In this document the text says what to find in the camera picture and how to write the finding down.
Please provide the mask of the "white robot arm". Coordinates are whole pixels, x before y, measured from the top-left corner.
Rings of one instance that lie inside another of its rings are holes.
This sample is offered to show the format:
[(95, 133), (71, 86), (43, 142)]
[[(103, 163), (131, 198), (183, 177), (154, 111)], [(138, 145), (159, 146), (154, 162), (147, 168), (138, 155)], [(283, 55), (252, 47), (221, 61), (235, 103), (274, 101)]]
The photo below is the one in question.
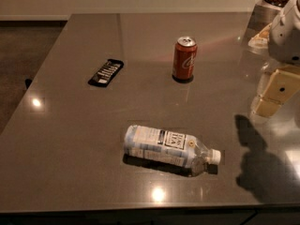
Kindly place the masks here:
[(248, 46), (268, 52), (271, 58), (262, 70), (250, 107), (252, 118), (263, 122), (300, 90), (299, 0), (289, 0), (274, 20), (250, 39)]

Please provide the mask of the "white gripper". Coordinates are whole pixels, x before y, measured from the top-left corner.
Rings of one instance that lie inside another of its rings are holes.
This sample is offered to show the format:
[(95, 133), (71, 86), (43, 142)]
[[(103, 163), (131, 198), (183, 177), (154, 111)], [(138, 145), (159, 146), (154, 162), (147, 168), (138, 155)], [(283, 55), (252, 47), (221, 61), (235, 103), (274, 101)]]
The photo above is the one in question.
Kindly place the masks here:
[(265, 123), (300, 90), (300, 66), (269, 60), (262, 68), (250, 106), (250, 120)]

